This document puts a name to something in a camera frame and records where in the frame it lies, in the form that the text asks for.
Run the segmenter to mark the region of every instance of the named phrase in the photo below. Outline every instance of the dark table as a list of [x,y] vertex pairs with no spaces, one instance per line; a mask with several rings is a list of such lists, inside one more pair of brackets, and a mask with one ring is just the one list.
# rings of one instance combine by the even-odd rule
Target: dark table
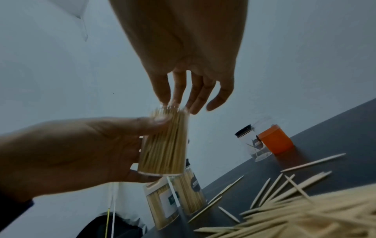
[[[153,228],[145,237],[205,237],[193,230],[200,227],[233,226],[235,222],[220,211],[218,206],[241,219],[239,213],[249,209],[268,178],[271,178],[271,184],[283,169],[335,154],[346,153],[342,158],[285,174],[295,174],[294,181],[300,183],[320,172],[333,171],[324,180],[304,189],[308,195],[376,182],[376,99],[315,125],[291,139],[296,147],[294,150],[278,156],[272,155],[260,162],[248,160],[204,188],[204,194],[210,200],[244,175],[243,179],[222,195],[221,200],[194,221],[187,224],[190,218],[180,210],[179,218],[172,224],[161,231]],[[281,178],[276,187],[285,180]]]

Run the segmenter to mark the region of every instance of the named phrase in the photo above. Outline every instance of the dark sleeve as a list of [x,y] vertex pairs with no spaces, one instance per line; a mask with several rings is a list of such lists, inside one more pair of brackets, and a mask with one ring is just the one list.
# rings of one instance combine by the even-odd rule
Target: dark sleeve
[[0,193],[0,232],[33,205],[32,200],[18,203]]

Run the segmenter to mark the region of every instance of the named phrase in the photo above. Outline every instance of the white label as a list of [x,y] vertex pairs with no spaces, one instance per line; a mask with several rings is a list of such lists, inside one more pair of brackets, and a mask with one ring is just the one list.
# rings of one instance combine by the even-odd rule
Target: white label
[[171,189],[168,189],[164,191],[163,193],[161,193],[159,195],[159,199],[161,200],[161,203],[162,203],[164,216],[166,218],[169,218],[177,210],[177,205],[176,205],[174,196],[172,195]]

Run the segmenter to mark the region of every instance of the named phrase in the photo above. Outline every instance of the hand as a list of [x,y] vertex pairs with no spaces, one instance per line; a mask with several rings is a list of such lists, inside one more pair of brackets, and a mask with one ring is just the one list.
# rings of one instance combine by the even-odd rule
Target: hand
[[0,137],[0,192],[24,202],[107,182],[153,182],[130,170],[139,136],[170,118],[99,118],[48,122]]
[[247,0],[110,0],[149,75],[154,92],[171,99],[167,73],[173,72],[173,102],[181,103],[186,71],[192,90],[186,107],[197,114],[216,81],[218,95],[208,111],[222,105],[234,89],[234,69],[247,15]]

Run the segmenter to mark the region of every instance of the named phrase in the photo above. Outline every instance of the black lid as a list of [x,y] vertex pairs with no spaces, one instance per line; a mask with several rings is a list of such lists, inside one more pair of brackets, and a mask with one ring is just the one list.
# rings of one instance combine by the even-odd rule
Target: black lid
[[247,132],[249,132],[251,130],[251,124],[247,125],[246,127],[244,127],[243,129],[239,130],[238,132],[235,133],[235,136],[237,138],[241,137],[242,135],[246,134]]

